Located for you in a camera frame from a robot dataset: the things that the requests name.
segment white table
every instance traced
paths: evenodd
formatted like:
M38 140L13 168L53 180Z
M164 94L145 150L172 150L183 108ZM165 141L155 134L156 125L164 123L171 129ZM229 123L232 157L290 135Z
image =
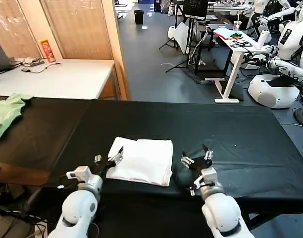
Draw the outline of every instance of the white table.
M207 11L231 11L236 14L239 11L244 10L246 7L246 5L231 6L227 4L216 5L215 3L214 5L209 5Z
M28 67L38 72L46 63ZM20 66L0 74L0 96L13 93L41 98L97 99L112 72L113 60L63 59L41 73L22 72Z
M215 86L216 86L217 90L219 91L219 93L222 97L222 98L214 99L214 101L216 103L239 103L240 102L236 98L229 98L229 96L230 96L230 92L232 90L232 87L234 85L236 75L238 74L240 66L243 62L244 53L246 53L247 50L249 50L252 53L265 53L266 52L265 49L259 50L259 49L255 48L254 45L256 44L256 41L254 41L251 37L249 37L248 35L246 35L242 31L239 31L239 32L241 32L241 34L242 34L242 37L243 37L242 40L250 42L253 46L245 47L245 48L243 48L243 47L234 48L234 47L230 46L230 44L234 40L224 40L223 38L220 37L220 39L222 41L224 41L224 43L230 48L230 50L233 51L233 54L234 53L237 54L237 58L236 58L236 61L234 63L233 70L231 72L230 78L228 79L228 82L227 82L224 93L222 93L222 85L221 85L220 81L225 81L225 78L206 78L206 80L214 80Z

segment red can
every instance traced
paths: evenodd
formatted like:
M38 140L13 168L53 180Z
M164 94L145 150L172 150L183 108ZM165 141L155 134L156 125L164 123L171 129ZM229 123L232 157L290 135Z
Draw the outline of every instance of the red can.
M53 55L53 52L51 50L51 46L49 45L48 40L47 39L42 39L42 40L40 40L40 43L41 43L41 45L43 47L43 50L44 50L45 55L46 55L46 57L48 59L48 62L49 63L56 62L56 59L55 59L55 57Z

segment window blind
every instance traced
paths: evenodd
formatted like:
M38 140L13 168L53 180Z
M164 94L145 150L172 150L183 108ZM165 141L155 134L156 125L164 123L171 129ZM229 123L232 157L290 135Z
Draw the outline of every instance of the window blind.
M101 0L42 0L66 59L112 59Z
M16 0L0 0L0 45L8 57L40 57Z

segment black bin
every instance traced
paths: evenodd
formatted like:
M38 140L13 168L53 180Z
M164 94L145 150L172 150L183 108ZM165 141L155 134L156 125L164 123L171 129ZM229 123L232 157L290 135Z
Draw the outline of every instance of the black bin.
M134 11L136 25L140 25L143 23L143 15L144 15L144 11L142 11L142 10Z

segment folded white cloth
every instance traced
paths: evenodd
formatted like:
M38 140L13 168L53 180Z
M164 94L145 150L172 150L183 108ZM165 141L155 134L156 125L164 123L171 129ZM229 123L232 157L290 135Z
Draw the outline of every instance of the folded white cloth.
M123 160L107 171L106 177L169 186L172 175L171 140L130 140L117 137L108 154L124 146Z

